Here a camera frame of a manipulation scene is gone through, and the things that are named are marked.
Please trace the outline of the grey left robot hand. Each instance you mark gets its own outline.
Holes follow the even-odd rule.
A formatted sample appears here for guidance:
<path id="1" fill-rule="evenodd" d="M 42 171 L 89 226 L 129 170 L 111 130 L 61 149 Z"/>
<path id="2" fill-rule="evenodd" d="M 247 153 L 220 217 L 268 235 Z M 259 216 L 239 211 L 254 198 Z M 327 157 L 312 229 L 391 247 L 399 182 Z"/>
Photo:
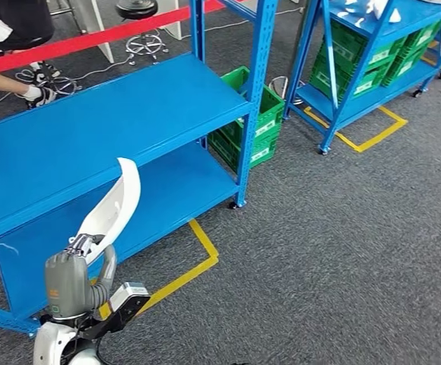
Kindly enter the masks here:
<path id="1" fill-rule="evenodd" d="M 102 247 L 103 234 L 79 233 L 71 238 L 64 250 L 49 257 L 45 263 L 45 283 L 48 311 L 57 320 L 73 319 L 99 309 L 110 294 L 117 256 L 112 244 Z M 88 267 L 103 255 L 104 262 L 97 279 L 91 283 Z"/>

